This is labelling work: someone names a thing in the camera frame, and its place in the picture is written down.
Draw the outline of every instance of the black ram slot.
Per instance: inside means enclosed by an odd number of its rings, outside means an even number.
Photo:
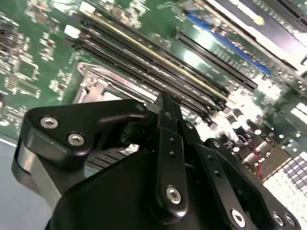
[[[108,51],[102,50],[100,47],[95,47],[94,44],[89,44],[86,42],[80,42],[80,41],[74,42],[66,40],[66,44],[74,49],[82,50],[96,57],[97,59],[102,60],[103,62],[111,66],[114,66],[115,68],[125,73],[128,73],[132,78],[144,82],[144,84],[146,84],[155,91],[161,92],[166,90],[176,96],[179,96],[179,98],[183,100],[182,101],[183,106],[185,106],[190,111],[195,112],[196,114],[201,115],[201,114],[207,114],[209,112],[204,106],[196,103],[193,99],[187,96],[182,90],[175,89],[175,87],[169,84],[169,82],[165,82],[159,79],[157,81],[159,81],[160,83],[157,83],[149,79],[147,73],[139,70],[128,59],[120,60],[120,57],[118,57],[117,54],[110,53],[109,50]]]
[[[222,69],[224,72],[228,73],[231,76],[231,78],[238,84],[243,85],[245,88],[247,88],[250,91],[254,91],[255,89],[257,89],[258,85],[255,82],[253,82],[251,79],[244,76],[242,73],[240,73],[238,70],[230,66],[228,63],[219,59],[215,54],[204,49],[202,46],[200,46],[198,43],[190,39],[188,36],[186,36],[181,31],[177,32],[176,39],[182,45],[184,45],[185,47],[190,49],[192,52],[197,54],[199,57],[210,61],[212,64],[216,65],[217,67]]]
[[[187,71],[189,74],[195,76],[196,78],[198,78],[199,80],[201,80],[205,84],[209,85],[211,88],[213,88],[214,90],[216,90],[220,94],[224,95],[225,97],[227,97],[229,95],[229,91],[223,85],[221,85],[219,83],[216,83],[215,81],[213,81],[209,77],[206,77],[199,70],[197,70],[194,67],[188,65],[186,62],[184,62],[183,60],[179,59],[175,55],[171,54],[167,50],[161,48],[159,45],[157,45],[156,43],[152,42],[150,39],[148,39],[147,37],[143,36],[139,32],[137,32],[134,29],[128,27],[127,25],[121,23],[115,17],[108,15],[107,13],[105,13],[102,10],[99,10],[99,9],[96,9],[96,10],[97,10],[97,12],[101,13],[105,17],[111,19],[112,21],[109,22],[109,23],[111,23],[113,26],[115,26],[119,30],[125,31],[125,33],[128,34],[134,40],[140,41],[145,46],[152,46],[152,47],[154,47],[158,53],[160,53],[162,56],[164,56],[164,58],[166,58],[169,61],[173,62],[177,66],[182,66],[182,68],[185,71]],[[99,31],[100,33],[107,34],[108,36],[112,37],[113,39],[116,39],[119,42],[125,44],[125,46],[130,47],[130,48],[134,49],[135,51],[138,51],[138,53],[142,53],[142,56],[147,57],[147,58],[151,59],[152,61],[155,61],[156,64],[159,65],[161,68],[164,68],[164,69],[166,69],[166,70],[168,70],[170,72],[173,72],[173,74],[175,74],[175,75],[179,75],[180,74],[182,77],[187,78],[181,72],[171,68],[170,66],[168,66],[164,62],[162,62],[160,60],[157,60],[155,57],[153,57],[151,54],[143,51],[137,45],[131,43],[130,41],[127,41],[125,38],[121,37],[120,35],[112,32],[112,31],[110,31],[108,28],[106,28],[105,26],[95,22],[91,18],[89,18],[89,17],[87,17],[85,15],[82,15],[82,18],[81,18],[80,15],[73,14],[73,19],[75,21],[79,21],[85,28],[94,29],[94,30]],[[197,83],[193,82],[190,79],[187,79],[187,81],[191,81],[192,83],[190,83],[190,85],[193,85],[193,87],[195,87],[195,88],[197,88],[199,90],[208,91],[207,89],[204,89],[203,87],[201,87],[200,85],[198,85]],[[225,103],[226,102],[224,99],[221,99],[220,97],[216,96],[215,94],[214,94],[214,96],[212,98],[214,98],[214,97],[218,98],[221,103]]]
[[[113,45],[112,43],[104,40],[104,37],[97,37],[96,35],[92,34],[89,38],[87,38],[88,41],[91,43],[96,44],[99,47],[104,47],[107,50],[113,51],[114,54],[118,54],[121,57],[130,60],[133,62],[135,66],[138,66],[138,69],[141,69],[143,72],[151,73],[155,75],[156,78],[161,78],[160,76],[164,76],[164,79],[168,78],[168,81],[173,81],[174,83],[177,83],[181,86],[182,89],[188,90],[189,88],[191,91],[189,92],[190,97],[193,98],[193,100],[197,101],[200,104],[206,103],[206,106],[212,106],[211,103],[206,102],[206,100],[203,98],[212,98],[212,93],[205,93],[203,91],[199,91],[197,89],[194,89],[189,84],[189,81],[186,81],[187,78],[184,77],[178,77],[178,75],[174,75],[173,73],[167,71],[166,69],[162,69],[159,66],[156,66],[156,62],[150,61],[150,59],[138,56],[135,50],[125,50],[121,47],[117,47]]]

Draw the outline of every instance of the screw hole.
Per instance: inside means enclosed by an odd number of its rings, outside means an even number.
[[[174,158],[176,157],[176,154],[175,154],[175,152],[173,152],[173,151],[170,151],[170,152],[169,152],[169,155],[170,155],[171,157],[174,157]]]
[[[220,172],[219,172],[219,171],[215,170],[215,171],[214,171],[214,173],[215,173],[215,175],[216,175],[217,177],[219,177],[219,178],[221,178],[221,177],[222,177],[222,175],[220,174]]]

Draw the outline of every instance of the electronic component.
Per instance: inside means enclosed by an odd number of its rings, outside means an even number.
[[[235,45],[233,45],[230,41],[228,41],[226,38],[224,38],[225,34],[219,35],[217,33],[215,33],[209,24],[207,24],[205,21],[202,21],[200,19],[198,19],[196,16],[194,16],[192,13],[190,13],[188,15],[188,18],[190,20],[192,20],[194,23],[196,23],[196,25],[200,26],[202,29],[204,29],[205,31],[208,31],[209,33],[211,33],[217,40],[219,40],[220,42],[222,42],[224,45],[226,45],[227,47],[229,47],[230,49],[232,49],[233,51],[235,51],[236,53],[238,53],[240,56],[242,56],[245,60],[247,60],[248,62],[250,62],[251,64],[253,64],[254,66],[256,66],[258,69],[260,69],[261,71],[263,71],[265,74],[271,75],[272,72],[271,70],[269,70],[268,68],[266,68],[265,66],[263,66],[262,64],[256,62],[255,60],[253,60],[248,54],[246,54],[246,52],[242,51],[241,49],[239,49],[238,47],[236,47]]]
[[[307,47],[297,39],[294,33],[288,32],[276,20],[280,17],[266,3],[260,0],[246,0],[244,2],[239,0],[203,1],[203,4],[208,3],[246,30],[281,60],[285,60],[295,68],[300,69],[300,62],[307,53]]]
[[[204,58],[205,60],[212,62],[214,65],[218,66],[224,72],[229,73],[229,75],[232,77],[232,79],[236,83],[244,85],[247,89],[251,91],[257,88],[256,83],[251,81],[249,78],[244,76],[242,73],[240,73],[238,70],[236,70],[232,66],[228,65],[227,63],[225,63],[224,61],[216,57],[215,54],[209,52],[208,50],[205,50],[203,47],[201,47],[195,41],[191,40],[181,31],[177,31],[176,40],[178,40],[180,43],[185,45],[187,48],[191,49],[201,58]]]
[[[59,29],[59,21],[54,18],[49,18],[48,25],[51,31],[57,31]]]
[[[17,64],[17,74],[18,75],[23,75],[26,78],[31,78],[34,79],[36,77],[37,71],[38,71],[38,66],[30,63],[24,59],[20,59],[18,64]]]
[[[76,103],[108,101],[110,98],[133,98],[144,103],[153,102],[157,92],[142,87],[142,83],[132,82],[101,66],[79,63],[78,71],[84,76],[80,84]]]
[[[6,106],[6,96],[3,93],[0,93],[0,115],[2,109]]]
[[[47,24],[48,16],[45,13],[38,12],[35,14],[35,19],[40,24]]]
[[[125,15],[124,11],[119,8],[119,7],[114,7],[113,11],[112,11],[112,15],[118,19],[122,19],[122,17]]]
[[[17,25],[1,18],[0,15],[0,51],[4,54],[10,54],[18,50],[21,46],[17,42]]]

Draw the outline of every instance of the blue surface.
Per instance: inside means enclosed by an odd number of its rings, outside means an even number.
[[[198,25],[199,27],[201,27],[203,30],[209,32],[210,34],[212,34],[212,36],[214,36],[214,38],[218,41],[220,41],[221,43],[223,43],[225,46],[229,47],[231,50],[233,50],[234,52],[236,52],[237,54],[239,54],[241,57],[243,57],[246,61],[248,61],[249,63],[253,64],[255,67],[257,67],[258,69],[260,69],[262,72],[264,72],[265,74],[268,75],[272,75],[272,71],[268,68],[266,68],[265,66],[263,66],[262,64],[260,64],[259,62],[254,61],[253,59],[251,59],[249,57],[249,55],[247,55],[246,53],[244,53],[242,50],[240,50],[238,47],[236,47],[235,45],[233,45],[230,41],[228,41],[227,38],[220,36],[214,32],[211,31],[211,27],[210,25],[208,25],[206,22],[202,21],[201,19],[195,17],[192,13],[190,13],[188,15],[188,18],[194,22],[196,25]]]

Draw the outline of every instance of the microchip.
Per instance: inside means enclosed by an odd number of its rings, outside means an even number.
[[[125,11],[125,17],[130,19],[132,17],[132,13]]]
[[[63,85],[63,84],[59,84],[59,85],[58,85],[58,90],[60,90],[60,91],[65,91],[66,88],[67,88],[66,85]]]
[[[48,22],[48,16],[41,12],[35,14],[35,19],[40,24],[47,24]]]
[[[24,60],[20,60],[18,73],[33,78],[36,75],[37,66]]]
[[[10,23],[3,23],[0,25],[1,35],[6,34],[6,36],[14,35],[17,33],[17,28]]]
[[[59,25],[59,21],[55,20],[54,18],[50,18],[48,21],[51,30],[55,30]]]
[[[122,19],[123,15],[124,15],[124,11],[121,8],[115,7],[112,11],[112,14],[116,18]]]

